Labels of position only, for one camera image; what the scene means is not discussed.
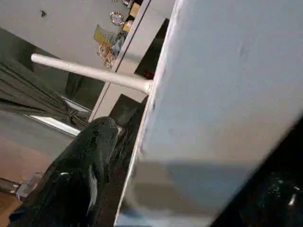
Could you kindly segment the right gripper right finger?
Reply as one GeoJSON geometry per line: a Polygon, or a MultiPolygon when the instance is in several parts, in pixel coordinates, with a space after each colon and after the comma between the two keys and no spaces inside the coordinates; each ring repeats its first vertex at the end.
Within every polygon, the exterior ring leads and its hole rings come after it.
{"type": "Polygon", "coordinates": [[[303,225],[303,121],[298,120],[247,181],[214,227],[303,225]]]}

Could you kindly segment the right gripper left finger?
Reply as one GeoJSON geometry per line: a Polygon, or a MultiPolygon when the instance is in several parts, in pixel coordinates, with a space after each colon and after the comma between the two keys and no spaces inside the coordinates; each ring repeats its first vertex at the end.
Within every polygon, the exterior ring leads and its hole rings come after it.
{"type": "Polygon", "coordinates": [[[110,117],[93,120],[54,160],[34,190],[9,216],[10,227],[90,227],[109,181],[118,138],[110,117]]]}

